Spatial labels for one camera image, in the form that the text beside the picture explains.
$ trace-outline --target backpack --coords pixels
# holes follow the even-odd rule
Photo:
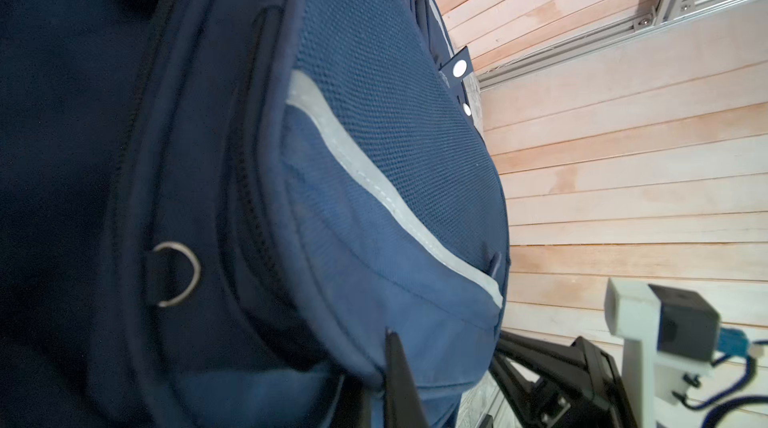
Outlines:
[[[508,231],[423,7],[0,0],[0,426],[384,426],[391,334],[453,426]]]

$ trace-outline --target metal ring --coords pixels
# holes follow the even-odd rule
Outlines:
[[[167,308],[181,303],[190,295],[190,293],[192,293],[192,291],[197,286],[197,282],[200,281],[200,271],[202,268],[200,266],[200,261],[197,260],[197,257],[194,255],[192,250],[187,247],[186,244],[178,243],[176,241],[164,241],[152,249],[152,251],[155,253],[162,250],[177,250],[179,253],[182,253],[185,257],[187,257],[187,260],[189,260],[190,263],[192,263],[192,280],[187,285],[187,288],[179,293],[177,297],[164,299],[158,303],[160,308]]]

